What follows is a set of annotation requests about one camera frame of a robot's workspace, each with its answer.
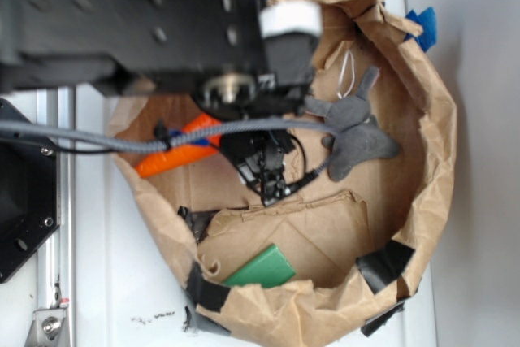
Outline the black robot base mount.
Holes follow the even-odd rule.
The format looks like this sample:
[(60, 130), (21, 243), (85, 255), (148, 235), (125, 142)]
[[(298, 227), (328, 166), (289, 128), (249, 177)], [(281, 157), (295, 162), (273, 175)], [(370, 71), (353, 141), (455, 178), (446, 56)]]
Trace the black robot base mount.
[(14, 274), (50, 237), (44, 219), (55, 212), (56, 164), (41, 153), (56, 149), (42, 136), (27, 133), (31, 122), (1, 100), (1, 282)]

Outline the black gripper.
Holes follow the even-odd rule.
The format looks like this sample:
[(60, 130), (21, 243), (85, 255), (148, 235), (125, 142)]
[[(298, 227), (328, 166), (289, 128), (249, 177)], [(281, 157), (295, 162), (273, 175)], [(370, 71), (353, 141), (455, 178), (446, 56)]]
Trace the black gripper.
[(284, 158), (294, 150), (292, 135), (287, 130), (226, 134), (221, 136), (219, 145), (219, 152), (238, 170), (264, 206), (286, 197)]

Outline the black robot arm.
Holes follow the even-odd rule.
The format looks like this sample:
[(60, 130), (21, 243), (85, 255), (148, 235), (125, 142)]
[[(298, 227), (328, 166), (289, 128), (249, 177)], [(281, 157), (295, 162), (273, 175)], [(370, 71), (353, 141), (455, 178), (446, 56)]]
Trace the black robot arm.
[(304, 0), (1, 0), (1, 91), (188, 94), (252, 147), (232, 164), (271, 205), (319, 175), (288, 183), (282, 159), (283, 116), (304, 110), (321, 34), (320, 7)]

